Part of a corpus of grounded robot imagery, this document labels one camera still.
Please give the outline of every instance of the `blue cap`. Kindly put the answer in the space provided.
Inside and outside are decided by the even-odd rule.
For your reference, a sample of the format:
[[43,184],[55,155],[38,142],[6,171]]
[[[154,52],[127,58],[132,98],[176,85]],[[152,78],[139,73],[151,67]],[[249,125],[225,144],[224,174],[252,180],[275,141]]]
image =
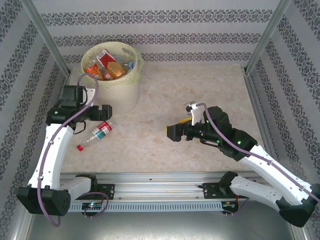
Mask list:
[[131,62],[128,63],[128,67],[129,67],[130,69],[133,69],[134,66],[135,66],[135,64],[134,64],[133,61],[131,61]]

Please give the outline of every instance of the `metal frame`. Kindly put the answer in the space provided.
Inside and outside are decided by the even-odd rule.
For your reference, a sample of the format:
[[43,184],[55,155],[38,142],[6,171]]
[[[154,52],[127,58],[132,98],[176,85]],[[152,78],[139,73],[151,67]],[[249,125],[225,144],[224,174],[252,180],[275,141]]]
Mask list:
[[[54,39],[52,38],[47,26],[41,18],[36,6],[32,0],[21,0],[23,7],[32,19],[38,32],[43,38],[45,44],[49,48],[55,61],[60,69],[66,75],[65,83],[70,79],[70,69],[66,61],[61,55]],[[243,78],[248,89],[248,94],[252,103],[253,111],[257,119],[259,131],[265,145],[266,150],[272,157],[275,157],[275,150],[269,135],[266,121],[263,117],[263,112],[258,101],[257,93],[254,89],[253,82],[250,76],[254,69],[261,53],[268,43],[272,33],[276,29],[281,17],[285,13],[291,0],[280,0],[275,9],[264,33],[262,34],[256,48],[254,49],[248,64],[242,70]],[[97,179],[100,183],[114,183],[115,204],[126,203],[168,203],[168,202],[185,202],[185,203],[209,203],[212,199],[204,199],[202,189],[197,188],[204,182],[218,182],[223,176],[224,172],[173,172],[173,173],[96,173]],[[258,183],[268,184],[262,177],[252,171],[239,172],[239,174],[249,180],[256,180]],[[66,183],[73,179],[76,174],[61,174],[60,182]],[[10,240],[25,240],[32,220],[32,215],[19,204],[16,211],[17,217],[12,221],[14,225]],[[310,235],[307,227],[298,228],[292,226],[292,233],[295,239],[309,240]]]
[[268,25],[266,26],[262,36],[260,37],[256,47],[251,54],[251,57],[245,66],[246,73],[250,75],[252,70],[255,68],[257,61],[260,58],[261,53],[265,49],[268,41],[270,40],[272,34],[274,33],[275,29],[277,28],[278,23],[280,22],[282,16],[284,15],[285,11],[287,10],[291,0],[280,0],[279,4],[276,6],[276,9],[271,16]]
[[265,150],[273,157],[274,159],[277,159],[276,151],[274,148],[274,145],[272,143],[272,139],[270,137],[268,126],[266,123],[266,120],[264,118],[264,114],[261,108],[261,105],[259,103],[258,95],[254,87],[254,83],[252,81],[250,74],[243,74],[244,82],[246,85],[246,88],[249,93],[250,101],[252,104],[253,112],[258,124],[258,128],[261,134],[261,138],[265,147]]
[[38,12],[34,1],[33,0],[21,0],[23,8],[26,10],[27,14],[31,18],[34,26],[36,27],[37,31],[41,35],[44,43],[48,47],[50,53],[52,54],[54,60],[58,64],[59,68],[63,72],[65,76],[69,76],[70,74],[70,69],[60,53],[58,46],[51,36],[44,20],[42,19],[40,13]]

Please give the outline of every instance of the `plastic bottle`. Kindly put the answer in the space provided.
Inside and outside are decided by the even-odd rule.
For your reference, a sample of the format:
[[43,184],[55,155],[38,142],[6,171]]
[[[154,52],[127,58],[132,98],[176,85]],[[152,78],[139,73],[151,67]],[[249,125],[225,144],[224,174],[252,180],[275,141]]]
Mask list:
[[88,135],[86,135],[81,143],[76,148],[81,152],[85,147],[88,147],[94,143],[100,141],[105,135],[112,131],[112,122],[107,123],[104,121],[93,129]]
[[126,60],[123,56],[114,55],[114,59],[127,71],[130,69],[133,69],[135,66],[135,63],[133,61]]
[[99,63],[108,70],[114,79],[120,78],[127,74],[127,71],[115,60],[107,49],[103,49],[96,59]]
[[102,67],[100,69],[100,72],[101,72],[101,74],[103,76],[103,80],[104,81],[112,81],[112,80],[114,80],[114,78],[111,76],[111,74],[108,72],[108,70],[105,69],[104,67]]
[[104,77],[102,76],[99,66],[95,61],[90,60],[89,64],[83,69],[84,72],[93,74],[98,80],[103,80]]

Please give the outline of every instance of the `orange bottle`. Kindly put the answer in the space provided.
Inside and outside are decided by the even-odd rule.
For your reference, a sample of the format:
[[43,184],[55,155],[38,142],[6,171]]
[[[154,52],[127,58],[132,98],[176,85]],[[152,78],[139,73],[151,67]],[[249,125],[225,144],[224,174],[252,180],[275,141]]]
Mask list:
[[107,49],[103,49],[102,52],[96,56],[96,59],[108,70],[114,79],[127,74],[126,70],[115,60]]

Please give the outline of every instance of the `bottle cap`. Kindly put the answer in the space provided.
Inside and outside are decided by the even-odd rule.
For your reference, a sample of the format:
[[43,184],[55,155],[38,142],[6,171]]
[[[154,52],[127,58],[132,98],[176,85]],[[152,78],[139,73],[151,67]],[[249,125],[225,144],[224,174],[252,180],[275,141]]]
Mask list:
[[81,145],[76,146],[76,148],[81,152],[84,148]]
[[128,63],[128,67],[129,67],[130,69],[133,69],[134,66],[135,66],[135,64],[134,64],[133,61],[131,61],[131,62]]

